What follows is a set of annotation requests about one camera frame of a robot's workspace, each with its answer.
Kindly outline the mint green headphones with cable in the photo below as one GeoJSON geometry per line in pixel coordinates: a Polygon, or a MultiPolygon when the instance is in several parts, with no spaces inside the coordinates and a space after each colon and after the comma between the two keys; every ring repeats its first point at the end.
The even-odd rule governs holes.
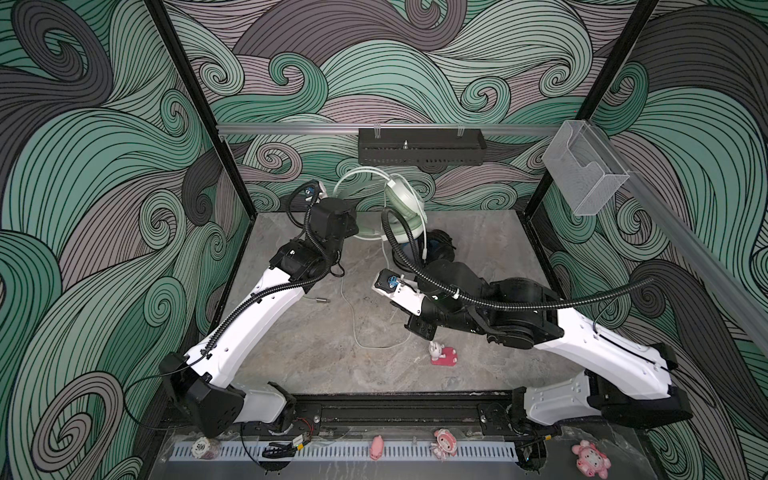
{"type": "MultiPolygon", "coordinates": [[[[422,200],[422,197],[419,195],[419,193],[411,186],[411,184],[408,182],[408,180],[399,173],[388,173],[387,171],[371,167],[371,166],[361,166],[353,168],[352,170],[348,171],[347,173],[343,174],[341,178],[336,181],[336,183],[333,185],[333,188],[331,189],[333,194],[338,193],[339,188],[341,185],[348,179],[351,179],[353,177],[359,176],[359,175],[370,175],[371,177],[378,177],[382,180],[382,207],[390,207],[399,212],[401,215],[405,217],[405,226],[408,226],[411,228],[411,231],[414,233],[414,237],[416,238],[419,234],[423,239],[427,240],[427,215],[425,211],[424,202],[422,200]]],[[[397,233],[395,232],[395,238],[397,240],[407,240],[407,236],[405,233],[405,226],[400,227],[402,232],[397,233]]],[[[359,240],[364,241],[378,241],[380,240],[381,243],[381,251],[382,253],[385,253],[385,234],[379,231],[372,230],[373,233],[370,234],[356,234],[354,238],[357,238],[359,240]]],[[[408,343],[408,341],[411,339],[412,334],[408,333],[407,336],[400,342],[397,342],[393,345],[387,345],[387,346],[374,346],[374,345],[364,345],[362,344],[357,335],[357,317],[354,310],[354,307],[352,303],[346,298],[344,294],[344,281],[342,280],[342,285],[340,287],[340,294],[342,299],[347,303],[347,305],[350,307],[352,311],[352,337],[354,340],[354,343],[356,347],[362,349],[362,350],[368,350],[368,351],[387,351],[392,350],[401,346],[404,346],[408,343]]]]}

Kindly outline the black blue headphones with cable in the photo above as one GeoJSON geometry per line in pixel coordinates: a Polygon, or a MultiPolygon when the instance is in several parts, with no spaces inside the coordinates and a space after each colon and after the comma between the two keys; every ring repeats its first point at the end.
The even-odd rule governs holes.
{"type": "Polygon", "coordinates": [[[445,231],[434,229],[427,231],[427,240],[424,240],[423,236],[416,238],[418,244],[418,256],[413,256],[413,249],[409,243],[402,243],[401,248],[412,263],[417,260],[421,262],[423,267],[426,267],[430,263],[438,260],[446,260],[453,262],[455,260],[456,247],[453,244],[453,239],[445,231]]]}

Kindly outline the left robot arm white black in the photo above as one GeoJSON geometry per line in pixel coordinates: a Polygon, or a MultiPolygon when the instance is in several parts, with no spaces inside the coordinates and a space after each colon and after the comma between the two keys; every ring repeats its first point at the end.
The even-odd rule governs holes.
{"type": "Polygon", "coordinates": [[[207,337],[160,361],[166,393],[209,438],[235,423],[261,422],[279,430],[291,424],[291,394],[273,382],[242,389],[234,378],[277,320],[331,273],[344,241],[358,232],[354,206],[329,196],[321,182],[306,182],[295,193],[305,205],[298,236],[278,249],[249,295],[207,337]]]}

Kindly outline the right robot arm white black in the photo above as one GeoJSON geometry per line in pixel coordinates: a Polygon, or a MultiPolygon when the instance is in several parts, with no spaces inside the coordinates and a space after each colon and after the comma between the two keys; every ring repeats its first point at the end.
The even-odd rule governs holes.
{"type": "Polygon", "coordinates": [[[638,344],[578,310],[641,290],[650,279],[565,300],[533,280],[487,282],[463,263],[427,262],[417,252],[407,253],[394,234],[393,221],[406,223],[396,210],[384,209],[381,222],[392,252],[415,277],[408,280],[384,269],[373,289],[408,313],[407,330],[428,341],[439,328],[458,330],[513,349],[550,352],[581,366],[568,381],[523,389],[521,407],[528,421],[554,425],[600,416],[614,424],[651,429],[692,418],[687,393],[672,380],[678,362],[670,347],[638,344]]]}

